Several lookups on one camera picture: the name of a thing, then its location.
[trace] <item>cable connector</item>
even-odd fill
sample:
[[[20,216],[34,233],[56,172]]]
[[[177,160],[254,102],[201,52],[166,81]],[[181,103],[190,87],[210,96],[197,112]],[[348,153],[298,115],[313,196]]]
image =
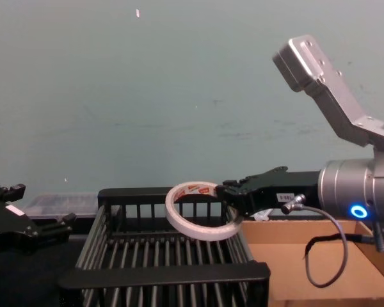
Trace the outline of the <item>cable connector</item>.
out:
[[[303,210],[303,204],[306,202],[306,196],[303,194],[296,195],[291,201],[282,205],[282,212],[284,214],[289,214],[292,211],[301,211]]]

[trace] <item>black table surface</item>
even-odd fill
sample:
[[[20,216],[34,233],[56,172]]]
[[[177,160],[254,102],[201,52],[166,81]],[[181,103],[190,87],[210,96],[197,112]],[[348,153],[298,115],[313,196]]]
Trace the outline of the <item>black table surface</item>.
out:
[[[32,255],[0,253],[0,306],[58,307],[58,276],[73,268],[85,236]]]

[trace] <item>white label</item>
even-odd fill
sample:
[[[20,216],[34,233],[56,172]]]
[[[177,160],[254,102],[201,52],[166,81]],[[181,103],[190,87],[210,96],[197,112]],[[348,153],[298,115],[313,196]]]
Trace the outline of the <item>white label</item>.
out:
[[[279,203],[287,203],[288,201],[291,201],[294,198],[293,193],[277,193],[277,201]]]
[[[6,208],[8,210],[12,211],[13,213],[16,213],[18,216],[23,216],[25,214],[23,211],[14,207],[13,205],[8,205],[8,206],[6,206]]]

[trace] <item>black cable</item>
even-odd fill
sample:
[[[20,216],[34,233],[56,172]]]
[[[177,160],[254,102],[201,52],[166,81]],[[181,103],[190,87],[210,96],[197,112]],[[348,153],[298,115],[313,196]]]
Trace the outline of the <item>black cable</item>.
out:
[[[311,282],[311,284],[317,288],[326,288],[326,287],[332,285],[335,281],[337,281],[338,278],[341,276],[341,274],[344,272],[344,269],[346,268],[346,264],[347,264],[347,260],[348,260],[347,238],[346,238],[346,235],[344,234],[343,229],[342,229],[341,225],[339,224],[339,222],[336,221],[336,219],[334,217],[329,215],[329,213],[327,213],[323,210],[317,209],[317,208],[313,208],[313,207],[308,207],[308,206],[303,206],[303,205],[299,205],[299,207],[301,207],[300,210],[313,211],[313,212],[316,212],[318,214],[321,214],[321,215],[327,217],[334,224],[334,226],[337,228],[337,230],[339,231],[340,238],[341,238],[341,241],[343,243],[343,251],[344,251],[343,252],[343,260],[342,260],[340,269],[337,271],[337,273],[334,275],[334,277],[332,279],[330,279],[326,283],[316,283],[310,274],[310,266],[308,263],[308,253],[305,254],[306,274],[307,274],[307,278],[308,278],[309,282]]]
[[[370,235],[357,235],[355,233],[345,233],[347,241],[354,243],[364,243],[364,244],[374,244],[374,237]],[[318,237],[314,237],[311,239],[305,248],[305,255],[312,249],[312,246],[317,242],[326,242],[326,241],[334,241],[340,240],[341,235],[336,233],[334,235],[322,235]]]

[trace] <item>gray cable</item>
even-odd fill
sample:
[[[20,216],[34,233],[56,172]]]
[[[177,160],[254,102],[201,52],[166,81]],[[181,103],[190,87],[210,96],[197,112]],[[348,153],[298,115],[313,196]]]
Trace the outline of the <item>gray cable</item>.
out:
[[[317,208],[313,208],[313,207],[296,205],[295,210],[299,210],[299,209],[300,210],[313,211],[313,212],[321,214],[324,217],[327,217],[334,224],[334,226],[337,228],[337,230],[340,233],[341,241],[343,243],[343,251],[344,251],[343,252],[343,261],[341,263],[340,269],[337,271],[337,273],[335,274],[335,276],[331,280],[327,281],[326,283],[316,283],[313,280],[312,276],[310,275],[310,267],[308,264],[308,253],[305,255],[306,273],[307,273],[307,278],[308,278],[309,282],[311,282],[311,284],[317,288],[326,288],[326,287],[332,285],[336,280],[338,280],[338,278],[341,276],[341,274],[344,272],[344,269],[346,268],[346,264],[347,264],[347,260],[348,260],[348,246],[347,246],[346,235],[344,234],[343,229],[341,228],[341,225],[339,224],[339,222],[336,221],[336,219],[334,217],[329,215],[329,213],[327,213],[323,210],[317,209]]]

